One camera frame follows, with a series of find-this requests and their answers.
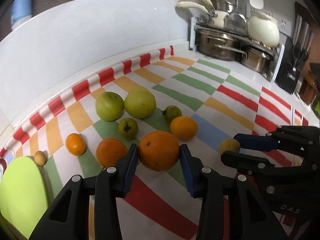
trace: red stripe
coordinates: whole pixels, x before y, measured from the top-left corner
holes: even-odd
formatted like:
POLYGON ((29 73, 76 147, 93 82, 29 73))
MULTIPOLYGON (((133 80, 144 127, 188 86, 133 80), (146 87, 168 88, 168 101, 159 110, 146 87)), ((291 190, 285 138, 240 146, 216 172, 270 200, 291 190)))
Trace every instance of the red stripe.
POLYGON ((303 126, 308 126, 308 125, 309 125, 308 120, 305 119, 305 118, 303 118, 303 120, 302 120, 302 125, 303 125, 303 126))
POLYGON ((192 238, 198 226, 182 216, 134 176, 132 189, 124 199, 148 218, 183 239, 192 238))
POLYGON ((79 101, 81 98, 84 98, 86 95, 89 95, 90 90, 88 80, 83 80, 81 83, 75 85, 72 90, 77 101, 79 101))
POLYGON ((224 240, 229 240, 229 202, 223 198, 223 237, 224 240))
POLYGON ((265 92, 266 94, 268 94, 269 96, 273 97, 275 100, 277 100, 279 103, 284 105, 289 110, 291 110, 291 106, 287 102, 283 101, 280 97, 278 97, 276 94, 272 93, 270 90, 266 89, 265 87, 262 87, 262 91, 265 92))
POLYGON ((27 132, 22 130, 20 127, 14 134, 13 138, 15 138, 17 141, 20 141, 22 144, 24 144, 26 141, 30 139, 30 136, 27 132))
POLYGON ((273 132, 276 130, 277 125, 275 125, 273 122, 268 120, 267 118, 261 116, 261 115, 256 115, 256 119, 254 121, 257 125, 260 125, 264 129, 266 129, 268 132, 273 132))
POLYGON ((289 227, 293 227, 294 220, 294 217, 285 216, 282 223, 289 227))
POLYGON ((264 107, 268 108, 271 112, 275 113, 285 122, 290 124, 289 118, 287 118, 274 104, 270 103, 268 100, 265 100, 263 97, 260 97, 259 104, 262 104, 264 107))
POLYGON ((150 53, 141 55, 140 56, 140 67, 145 67, 147 65, 150 65, 150 58, 151 58, 150 53))
POLYGON ((7 163, 4 159, 0 159, 0 164, 2 165, 3 167, 3 172, 5 171, 5 169, 7 168, 7 163))
POLYGON ((122 62, 124 68, 123 68, 123 73, 126 75, 128 73, 131 72, 131 65, 132 65, 132 61, 131 60, 127 60, 125 62, 122 62))
POLYGON ((7 150, 2 148, 2 150, 0 151, 0 157, 2 158, 6 152, 7 152, 7 150))
POLYGON ((113 68, 111 68, 111 67, 98 73, 98 75, 100 77, 100 85, 104 86, 104 85, 112 82, 113 80, 115 80, 113 74, 114 74, 114 71, 113 71, 113 68))
POLYGON ((45 125, 45 120, 36 112, 33 116, 30 117, 30 123, 39 130, 41 127, 45 125))
POLYGON ((300 117, 300 119, 302 118, 302 114, 300 114, 296 109, 294 110, 294 112, 295 112, 295 114, 296 114, 297 116, 300 117))
POLYGON ((162 59, 164 59, 165 48, 159 49, 159 51, 160 51, 159 60, 162 60, 162 59))
MULTIPOLYGON (((260 135, 256 131, 252 131, 252 135, 260 135)), ((292 162, 289 161, 284 155, 282 155, 277 150, 272 150, 271 152, 263 152, 265 155, 269 156, 273 160, 275 160, 277 163, 279 163, 283 167, 291 167, 292 162)))
POLYGON ((57 98, 55 98, 54 100, 52 100, 49 104, 48 107, 50 109, 50 111, 53 113, 54 116, 57 116, 58 114, 60 114, 63 110, 65 110, 66 108, 64 107, 64 104, 62 102, 62 99, 60 96, 58 96, 57 98))
POLYGON ((234 100, 240 102, 241 104, 244 104, 246 107, 252 109, 253 111, 257 112, 258 110, 258 104, 253 102, 252 100, 244 97, 243 95, 240 95, 239 93, 230 90, 229 88, 226 88, 224 86, 219 86, 217 91, 220 91, 224 94, 226 94, 228 97, 233 98, 234 100))
POLYGON ((173 56, 173 46, 170 46, 170 55, 173 56))

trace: white pot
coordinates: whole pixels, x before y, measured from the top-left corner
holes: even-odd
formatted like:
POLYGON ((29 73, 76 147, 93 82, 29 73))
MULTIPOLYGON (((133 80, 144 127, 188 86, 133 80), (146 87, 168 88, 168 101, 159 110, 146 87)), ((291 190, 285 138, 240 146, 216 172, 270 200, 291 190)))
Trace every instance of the white pot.
POLYGON ((216 13, 218 14, 217 17, 212 17, 212 20, 214 21, 214 24, 212 27, 216 27, 218 29, 223 29, 224 28, 224 19, 228 15, 227 12, 224 11, 217 11, 216 13))
POLYGON ((278 22, 273 17, 252 10, 248 20, 248 36, 269 47, 277 47, 280 40, 278 22))

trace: white wall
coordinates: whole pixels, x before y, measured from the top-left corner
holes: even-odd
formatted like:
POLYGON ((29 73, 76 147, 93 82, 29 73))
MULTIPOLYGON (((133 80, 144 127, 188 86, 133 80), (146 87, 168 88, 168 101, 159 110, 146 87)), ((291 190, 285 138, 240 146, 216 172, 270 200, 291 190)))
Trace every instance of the white wall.
POLYGON ((75 0, 13 31, 0 42, 0 134, 43 100, 99 70, 86 69, 93 63, 186 40, 190 15, 176 2, 75 0))

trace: green apple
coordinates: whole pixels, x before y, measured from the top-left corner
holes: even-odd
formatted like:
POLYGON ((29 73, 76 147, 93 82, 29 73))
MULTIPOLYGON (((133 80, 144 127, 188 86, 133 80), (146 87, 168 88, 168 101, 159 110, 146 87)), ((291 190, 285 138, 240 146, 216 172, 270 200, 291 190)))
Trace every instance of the green apple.
POLYGON ((124 109, 124 102, 120 95, 114 92, 102 93, 96 101, 96 111, 98 116, 107 122, 117 120, 124 109))
POLYGON ((166 109, 162 111, 162 115, 167 123, 170 124, 173 119, 178 116, 182 116, 182 112, 177 106, 167 106, 166 109))
POLYGON ((137 88, 129 92, 124 100, 124 108, 133 118, 146 118, 156 109, 155 96, 146 88, 137 88))
POLYGON ((124 118, 119 123, 118 127, 119 134, 128 140, 135 138, 139 132, 139 127, 136 120, 132 118, 124 118))

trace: orange fruit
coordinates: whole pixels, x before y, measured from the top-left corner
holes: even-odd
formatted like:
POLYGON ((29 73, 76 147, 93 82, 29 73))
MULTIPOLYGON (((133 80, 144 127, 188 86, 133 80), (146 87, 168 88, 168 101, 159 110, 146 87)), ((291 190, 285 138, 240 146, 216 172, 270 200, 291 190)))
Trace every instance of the orange fruit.
POLYGON ((116 162, 127 153, 128 149, 124 143, 114 138, 102 140, 96 150, 98 162, 105 168, 114 167, 116 162))
POLYGON ((170 169, 179 159, 179 142, 168 132, 154 131, 139 143, 141 163, 153 171, 170 169))
POLYGON ((84 139, 77 133, 68 135, 66 138, 66 147, 68 151, 75 156, 84 154, 87 149, 84 139))
POLYGON ((170 123, 171 132, 179 140, 191 140, 197 133, 198 124, 188 116, 178 116, 170 123))

